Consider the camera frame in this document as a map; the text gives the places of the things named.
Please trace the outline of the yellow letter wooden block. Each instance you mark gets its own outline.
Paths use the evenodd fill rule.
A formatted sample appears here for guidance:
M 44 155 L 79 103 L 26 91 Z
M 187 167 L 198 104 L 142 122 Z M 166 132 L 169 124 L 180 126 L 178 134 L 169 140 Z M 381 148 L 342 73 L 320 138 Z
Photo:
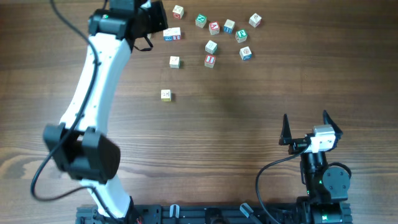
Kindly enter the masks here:
M 172 101 L 171 90 L 161 90 L 160 96 L 162 101 Z

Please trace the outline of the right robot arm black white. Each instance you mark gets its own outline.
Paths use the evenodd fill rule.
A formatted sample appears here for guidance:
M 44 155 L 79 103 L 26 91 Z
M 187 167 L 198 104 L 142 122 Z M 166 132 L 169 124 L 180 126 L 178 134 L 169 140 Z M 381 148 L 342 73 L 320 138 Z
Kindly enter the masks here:
M 287 115 L 283 117 L 279 139 L 288 153 L 300 156 L 300 175 L 307 195 L 298 197 L 293 211 L 294 223 L 353 223 L 348 190 L 352 172 L 340 162 L 327 162 L 326 153 L 337 147 L 342 130 L 323 112 L 323 124 L 314 126 L 303 138 L 294 139 Z

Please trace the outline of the plain cream wooden block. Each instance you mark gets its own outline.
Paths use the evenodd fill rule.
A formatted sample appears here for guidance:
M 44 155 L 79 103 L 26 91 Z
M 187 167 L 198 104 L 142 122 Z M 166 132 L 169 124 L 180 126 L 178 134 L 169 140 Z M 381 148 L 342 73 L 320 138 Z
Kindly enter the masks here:
M 171 56 L 169 60 L 170 68 L 180 68 L 180 57 Z

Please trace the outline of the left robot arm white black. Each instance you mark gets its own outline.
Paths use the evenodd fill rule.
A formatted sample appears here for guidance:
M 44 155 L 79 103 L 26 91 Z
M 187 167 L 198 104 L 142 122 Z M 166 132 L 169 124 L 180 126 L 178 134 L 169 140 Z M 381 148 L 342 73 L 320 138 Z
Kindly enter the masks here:
M 75 94 L 59 124 L 44 129 L 48 159 L 96 202 L 92 212 L 78 211 L 78 223 L 142 222 L 117 175 L 121 151 L 107 137 L 108 118 L 135 41 L 167 27 L 161 1 L 111 1 L 89 18 L 83 36 L 88 49 Z

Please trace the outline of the blue side paired block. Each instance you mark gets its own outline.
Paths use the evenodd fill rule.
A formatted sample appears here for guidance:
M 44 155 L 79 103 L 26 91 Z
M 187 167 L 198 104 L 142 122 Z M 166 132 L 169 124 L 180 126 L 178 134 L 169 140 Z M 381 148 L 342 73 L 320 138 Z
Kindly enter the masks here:
M 173 41 L 172 38 L 172 28 L 163 30 L 163 38 L 165 41 Z

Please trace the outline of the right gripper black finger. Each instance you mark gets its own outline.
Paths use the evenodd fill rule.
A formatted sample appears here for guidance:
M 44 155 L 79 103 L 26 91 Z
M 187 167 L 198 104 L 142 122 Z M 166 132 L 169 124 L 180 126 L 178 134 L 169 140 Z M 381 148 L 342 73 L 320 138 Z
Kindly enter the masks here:
M 282 131 L 280 134 L 280 139 L 281 140 L 291 140 L 292 135 L 290 132 L 290 125 L 289 125 L 289 119 L 287 114 L 284 114 L 283 116 L 283 124 L 282 124 Z
M 332 126 L 336 137 L 342 137 L 343 132 L 342 130 L 338 127 L 338 125 L 331 119 L 330 115 L 326 110 L 323 110 L 323 122 L 324 124 L 329 124 Z

